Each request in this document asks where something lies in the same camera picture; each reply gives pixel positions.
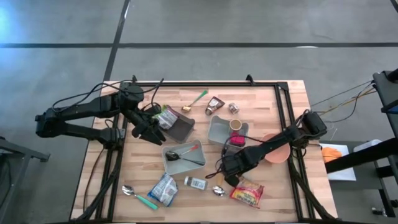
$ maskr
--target snack packet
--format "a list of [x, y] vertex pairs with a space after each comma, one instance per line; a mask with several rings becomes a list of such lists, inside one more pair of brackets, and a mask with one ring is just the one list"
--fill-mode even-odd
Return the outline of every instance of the snack packet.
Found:
[[162, 112], [154, 117], [159, 120], [159, 126], [164, 130], [170, 129], [178, 119], [178, 116], [175, 115], [173, 111], [167, 108], [165, 105], [162, 107]]
[[175, 183], [173, 177], [165, 173], [147, 195], [148, 197], [154, 198], [158, 202], [162, 202], [164, 205], [169, 207], [177, 192], [177, 183]]
[[240, 177], [239, 180], [239, 184], [231, 192], [229, 197], [244, 202], [254, 208], [260, 208], [259, 202], [264, 186], [246, 180], [244, 177]]

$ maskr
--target small jar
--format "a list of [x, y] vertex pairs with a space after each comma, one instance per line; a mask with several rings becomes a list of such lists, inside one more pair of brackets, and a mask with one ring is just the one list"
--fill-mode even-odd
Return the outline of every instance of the small jar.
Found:
[[187, 186], [199, 189], [199, 190], [206, 190], [207, 181], [187, 176], [184, 180], [184, 185], [187, 185]]
[[229, 108], [229, 111], [230, 111], [232, 114], [236, 114], [237, 112], [239, 112], [239, 108], [238, 108], [238, 106], [237, 106], [235, 103], [230, 103], [230, 104], [228, 105], [228, 108]]

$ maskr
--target gray concrete floor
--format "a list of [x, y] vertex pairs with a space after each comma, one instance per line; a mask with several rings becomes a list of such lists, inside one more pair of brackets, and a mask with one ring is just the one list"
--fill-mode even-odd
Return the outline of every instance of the gray concrete floor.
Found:
[[[123, 0], [0, 0], [0, 43], [112, 43]], [[132, 0], [121, 42], [398, 42], [398, 13], [388, 0]], [[49, 152], [32, 161], [12, 223], [68, 220], [87, 141], [41, 139], [34, 116], [101, 82], [110, 49], [1, 49], [0, 136]], [[304, 80], [311, 103], [397, 68], [398, 48], [119, 49], [111, 80]], [[355, 91], [314, 107], [322, 110]], [[377, 95], [324, 139], [366, 141], [393, 136]], [[325, 119], [348, 115], [352, 105]], [[74, 121], [91, 126], [93, 119]], [[392, 198], [397, 186], [387, 179]], [[333, 191], [340, 218], [396, 222], [370, 214], [377, 192]]]

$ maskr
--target gray plastic tray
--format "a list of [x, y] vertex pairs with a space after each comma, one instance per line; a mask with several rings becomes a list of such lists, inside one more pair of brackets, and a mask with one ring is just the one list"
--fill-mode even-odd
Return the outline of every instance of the gray plastic tray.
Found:
[[[249, 124], [242, 123], [242, 128], [239, 130], [239, 134], [247, 136], [249, 132]], [[225, 141], [231, 136], [229, 130], [229, 120], [221, 119], [219, 116], [214, 115], [210, 121], [210, 127], [207, 132], [207, 138], [209, 142], [224, 146]]]
[[175, 111], [171, 106], [166, 105], [169, 110], [173, 111], [174, 114], [178, 116], [178, 119], [174, 125], [169, 130], [161, 129], [163, 134], [170, 139], [182, 144], [185, 143], [193, 131], [193, 126], [195, 125], [195, 120], [187, 118], [183, 114]]
[[167, 151], [173, 151], [173, 152], [176, 152], [177, 154], [181, 154], [181, 153], [186, 152], [187, 150], [191, 149], [196, 144], [199, 145], [198, 149], [195, 149], [192, 152], [188, 152], [188, 153], [182, 155], [181, 157], [190, 159], [193, 161], [203, 161], [203, 162], [205, 162], [205, 165], [206, 165], [206, 157], [205, 157], [205, 153], [203, 152], [203, 146], [201, 145], [201, 142], [199, 140], [194, 140], [192, 142], [180, 144], [178, 146], [164, 147], [162, 149], [163, 163], [164, 163], [164, 168], [165, 168], [166, 173], [168, 173], [169, 175], [174, 175], [174, 174], [179, 174], [182, 172], [187, 172], [187, 171], [191, 171], [191, 170], [195, 170], [195, 169], [204, 167], [204, 166], [195, 164], [193, 162], [185, 161], [183, 159], [179, 159], [176, 161], [168, 161], [166, 158]]

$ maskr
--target small bowl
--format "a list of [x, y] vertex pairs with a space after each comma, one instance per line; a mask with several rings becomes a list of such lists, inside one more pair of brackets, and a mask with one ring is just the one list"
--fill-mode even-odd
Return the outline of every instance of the small bowl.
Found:
[[183, 159], [178, 159], [176, 161], [168, 161], [166, 158], [166, 152], [168, 151], [173, 151], [176, 152], [177, 154], [181, 154], [183, 152], [188, 151], [195, 145], [198, 145], [197, 149], [193, 150], [192, 152], [188, 152], [182, 155], [181, 157], [193, 161], [205, 162], [206, 165], [206, 157], [205, 153], [203, 152], [203, 146], [201, 145], [201, 142], [199, 140], [194, 140], [192, 142], [188, 142], [185, 144], [179, 144], [177, 146], [172, 146], [172, 147], [164, 147], [162, 149], [163, 163], [166, 173], [168, 173], [169, 175], [174, 175], [204, 167], [205, 165], [201, 166], [193, 162], [185, 161]]
[[[261, 141], [269, 140], [274, 137], [276, 134], [266, 134]], [[290, 146], [289, 144], [284, 144], [283, 146], [275, 149], [274, 151], [266, 154], [265, 160], [270, 163], [279, 164], [285, 162], [287, 158], [290, 156]]]

